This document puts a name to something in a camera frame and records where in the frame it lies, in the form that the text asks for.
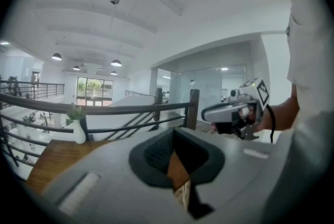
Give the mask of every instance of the security camera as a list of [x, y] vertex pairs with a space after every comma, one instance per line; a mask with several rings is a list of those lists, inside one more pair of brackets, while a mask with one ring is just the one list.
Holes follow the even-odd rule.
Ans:
[[110, 0], [110, 2], [113, 5], [117, 5], [120, 2], [120, 0]]

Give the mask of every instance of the potted plant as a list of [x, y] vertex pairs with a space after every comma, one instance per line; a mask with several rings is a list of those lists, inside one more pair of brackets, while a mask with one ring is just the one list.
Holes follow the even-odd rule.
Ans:
[[86, 135], [80, 125], [80, 120], [86, 117], [86, 115], [82, 111], [81, 106], [73, 106], [72, 109], [67, 113], [67, 116], [73, 123], [73, 134], [75, 142], [78, 144], [84, 143], [86, 141]]

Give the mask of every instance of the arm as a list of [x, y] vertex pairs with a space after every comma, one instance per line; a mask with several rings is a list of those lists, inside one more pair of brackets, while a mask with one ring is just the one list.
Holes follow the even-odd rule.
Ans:
[[[290, 98], [288, 98], [284, 103], [277, 106], [272, 106], [271, 108], [276, 118], [276, 130], [282, 131], [284, 129], [291, 128], [299, 111], [296, 85], [292, 84]], [[264, 112], [263, 120], [256, 127], [256, 131], [261, 131], [262, 129], [271, 130], [271, 128], [272, 128], [271, 116], [268, 110], [266, 109]]]

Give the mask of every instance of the white vase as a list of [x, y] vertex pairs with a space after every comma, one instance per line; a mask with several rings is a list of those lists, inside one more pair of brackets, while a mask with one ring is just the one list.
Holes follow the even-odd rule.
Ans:
[[73, 120], [73, 125], [74, 141], [78, 144], [83, 144], [86, 141], [86, 135], [80, 126], [80, 120]]

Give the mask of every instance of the wooden countertop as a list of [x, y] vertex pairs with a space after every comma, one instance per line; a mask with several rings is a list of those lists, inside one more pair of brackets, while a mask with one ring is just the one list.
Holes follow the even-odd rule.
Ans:
[[[26, 184], [41, 194], [44, 188], [61, 172], [98, 147], [112, 142], [112, 140], [104, 140], [77, 144], [51, 140], [33, 167]], [[175, 190], [189, 180], [188, 173], [175, 153], [171, 157], [167, 176], [172, 179]]]

